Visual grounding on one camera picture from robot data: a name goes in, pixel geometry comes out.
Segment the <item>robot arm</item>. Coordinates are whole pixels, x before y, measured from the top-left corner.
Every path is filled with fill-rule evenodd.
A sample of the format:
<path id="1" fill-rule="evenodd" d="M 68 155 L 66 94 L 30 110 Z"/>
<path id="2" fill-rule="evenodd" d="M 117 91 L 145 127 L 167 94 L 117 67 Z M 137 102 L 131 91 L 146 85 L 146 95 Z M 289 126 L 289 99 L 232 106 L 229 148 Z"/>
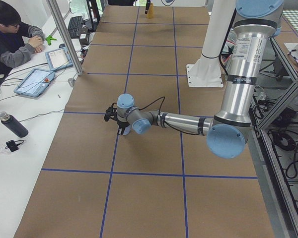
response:
<path id="1" fill-rule="evenodd" d="M 236 41 L 230 57 L 221 109 L 212 118 L 179 115 L 161 110 L 143 112 L 130 94 L 117 100 L 114 120 L 120 135 L 134 130 L 145 133 L 151 126 L 170 127 L 183 133 L 203 135 L 218 157 L 231 159 L 241 154 L 251 128 L 249 106 L 266 42 L 281 28 L 281 0 L 217 0 L 212 8 L 201 57 L 187 65 L 191 87 L 221 86 L 219 55 L 226 32 L 233 29 Z"/>

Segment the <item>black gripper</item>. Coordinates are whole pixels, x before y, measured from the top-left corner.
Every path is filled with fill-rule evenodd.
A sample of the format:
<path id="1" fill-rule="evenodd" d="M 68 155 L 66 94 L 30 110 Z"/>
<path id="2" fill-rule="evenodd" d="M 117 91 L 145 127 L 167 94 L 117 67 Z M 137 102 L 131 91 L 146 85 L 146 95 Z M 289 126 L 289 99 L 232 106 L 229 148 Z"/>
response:
<path id="1" fill-rule="evenodd" d="M 117 125 L 118 125 L 118 135 L 124 135 L 125 128 L 129 126 L 129 123 L 127 121 L 117 120 Z"/>
<path id="2" fill-rule="evenodd" d="M 150 0 L 147 0 L 147 1 L 146 1 L 146 7 L 145 7 L 145 14 L 148 13 L 149 8 L 150 8 Z"/>

